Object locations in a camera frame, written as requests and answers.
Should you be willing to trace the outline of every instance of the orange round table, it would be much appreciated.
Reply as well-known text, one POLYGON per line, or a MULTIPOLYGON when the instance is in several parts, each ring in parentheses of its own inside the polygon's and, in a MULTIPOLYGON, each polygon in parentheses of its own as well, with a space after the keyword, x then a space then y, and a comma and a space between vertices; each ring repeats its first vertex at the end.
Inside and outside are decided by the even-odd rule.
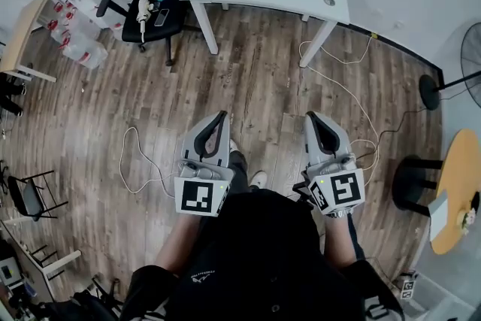
POLYGON ((417 204, 424 188, 436 189, 436 196, 446 190, 448 217, 446 226, 431 242, 436 254, 450 251, 461 239, 458 215, 471 209, 471 202, 481 190, 481 152, 476 133, 462 129, 456 134, 444 161, 407 157, 398 167, 392 192, 396 205, 429 217, 426 206, 417 204), (438 183, 425 180, 426 168, 440 169, 438 183))

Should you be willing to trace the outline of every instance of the white sneaker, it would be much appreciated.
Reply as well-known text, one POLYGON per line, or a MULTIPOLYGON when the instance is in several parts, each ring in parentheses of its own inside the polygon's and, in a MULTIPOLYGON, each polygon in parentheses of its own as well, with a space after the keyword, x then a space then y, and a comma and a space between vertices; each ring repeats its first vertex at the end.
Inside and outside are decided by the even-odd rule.
POLYGON ((231 148, 230 153, 232 153, 232 151, 239 151, 239 146, 232 139, 229 146, 231 148))
POLYGON ((257 171, 249 183, 249 186, 255 186, 258 189, 264 189, 268 184, 268 174, 265 171, 257 171))

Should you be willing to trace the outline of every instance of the black folding chair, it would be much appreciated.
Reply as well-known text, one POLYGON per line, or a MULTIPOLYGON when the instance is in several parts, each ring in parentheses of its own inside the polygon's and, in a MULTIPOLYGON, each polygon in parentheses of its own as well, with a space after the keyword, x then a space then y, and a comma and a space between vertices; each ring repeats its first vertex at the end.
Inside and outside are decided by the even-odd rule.
POLYGON ((48 186, 47 179, 45 176, 47 174, 52 174, 54 171, 48 171, 46 173, 36 174, 31 177, 18 179, 15 177, 8 177, 8 188, 10 190, 10 195, 14 200, 15 207, 25 217, 31 217, 35 222, 37 222, 40 218, 51 218, 55 219, 58 217, 53 217, 50 212, 55 210, 61 206, 64 206, 68 203, 65 201, 61 204, 57 204, 55 198, 53 197, 52 191, 48 186), (53 203, 55 206, 47 208, 45 205, 44 197, 40 194, 39 190, 43 190, 43 187, 39 187, 35 185, 34 179, 37 177, 43 177, 46 188, 52 197, 53 203), (23 192, 20 191, 18 182, 24 183, 25 188, 23 192))

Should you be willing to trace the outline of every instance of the black stool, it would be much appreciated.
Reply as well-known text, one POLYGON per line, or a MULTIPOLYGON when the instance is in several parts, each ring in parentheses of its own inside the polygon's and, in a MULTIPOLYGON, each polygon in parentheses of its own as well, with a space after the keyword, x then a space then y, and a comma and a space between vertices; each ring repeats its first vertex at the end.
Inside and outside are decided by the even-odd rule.
POLYGON ((392 200, 400 210, 411 210, 429 217, 427 206, 418 204, 424 189, 437 188, 437 183, 426 180, 426 169, 440 170, 443 161, 420 159, 411 155, 404 158, 392 181, 392 200))

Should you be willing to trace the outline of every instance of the white cable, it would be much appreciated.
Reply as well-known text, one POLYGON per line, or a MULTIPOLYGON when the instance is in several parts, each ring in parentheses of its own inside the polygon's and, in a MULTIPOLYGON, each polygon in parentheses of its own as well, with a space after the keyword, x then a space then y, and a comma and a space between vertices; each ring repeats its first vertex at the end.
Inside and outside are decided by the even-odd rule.
MULTIPOLYGON (((369 48, 369 43, 371 42, 371 39, 372 39, 372 36, 369 38, 369 42, 368 42, 368 46, 366 47, 366 51, 364 52, 364 54, 362 55, 362 58, 361 60, 359 61, 356 61, 356 62, 343 62, 341 60, 339 60, 338 58, 336 58, 335 56, 332 56, 330 53, 328 53, 326 50, 324 50, 322 47, 322 50, 324 52, 326 52, 329 56, 332 56, 334 59, 336 59, 338 62, 341 62, 343 63, 344 65, 348 65, 348 64, 354 64, 354 63, 360 63, 363 58, 365 57, 366 55, 366 52, 368 51, 368 48, 369 48)), ((301 57, 302 59, 302 53, 301 53, 301 46, 304 44, 304 43, 308 43, 308 41, 303 41, 301 44, 299 44, 299 56, 301 57)), ((355 101, 357 102, 357 104, 359 105, 359 107, 361 108, 361 111, 364 113, 364 115, 366 116, 366 118, 368 118, 368 122, 369 124, 371 125, 371 128, 373 129, 374 131, 374 134, 376 135, 376 142, 377 142, 377 149, 375 150, 375 154, 374 154, 374 161, 373 161, 373 164, 371 166, 369 166, 369 168, 367 168, 366 170, 369 170, 370 168, 373 168, 373 171, 371 172, 371 175, 368 179, 368 181, 364 184, 364 186, 367 186, 373 175, 374 175, 374 172, 376 171, 376 167, 377 167, 377 164, 379 163, 379 151, 380 151, 380 146, 379 146, 379 135, 377 134, 377 131, 376 129, 374 128, 374 125, 373 123, 371 122, 371 118, 369 117, 368 113, 366 113, 365 109, 361 106, 361 102, 359 101, 359 99, 354 95, 352 94, 352 92, 350 92, 345 86, 343 86, 341 83, 337 82, 336 80, 334 79, 331 79, 330 77, 326 77, 324 74, 321 74, 319 71, 317 70, 314 70, 312 67, 310 66, 307 66, 307 68, 309 68, 311 71, 314 71, 315 73, 319 74, 321 77, 324 77, 325 79, 327 80, 330 80, 331 82, 333 83, 336 83, 338 86, 342 87, 344 90, 346 90, 354 99, 355 101)))
POLYGON ((167 178, 169 178, 172 174, 176 174, 176 173, 172 173, 172 174, 169 174, 167 177, 165 178, 162 178, 162 173, 160 171, 160 168, 152 161, 149 159, 148 156, 146 156, 144 154, 144 152, 142 151, 141 149, 141 140, 140 138, 138 137, 138 130, 135 128, 135 127, 129 127, 127 129, 127 131, 124 133, 123 135, 123 143, 122 143, 122 153, 120 154, 120 160, 119 160, 119 172, 120 172, 120 176, 123 180, 123 183, 126 185, 126 188, 129 192, 131 192, 132 194, 137 194, 138 192, 140 192, 145 186, 147 186, 148 183, 150 182, 160 182, 161 185, 162 185, 162 190, 164 191, 164 194, 169 197, 169 198, 175 198, 175 196, 173 195, 170 195, 168 192, 167 192, 167 189, 165 188, 165 184, 164 184, 164 180, 166 180, 167 178), (136 191, 132 191, 130 190, 129 188, 129 185, 127 185, 127 182, 125 180, 125 178, 123 177, 123 174, 122 174, 122 157, 123 157, 123 152, 124 152, 124 149, 126 148, 126 135, 127 133, 130 131, 130 130, 134 130, 135 131, 135 134, 137 135, 137 144, 138 144, 138 150, 139 152, 142 154, 142 156, 147 160, 149 161, 152 165, 154 165, 157 169, 157 171, 159 172, 159 175, 160 175, 160 178, 159 179, 154 179, 154 180, 148 180, 146 183, 144 183, 144 185, 139 189, 139 190, 136 190, 136 191))

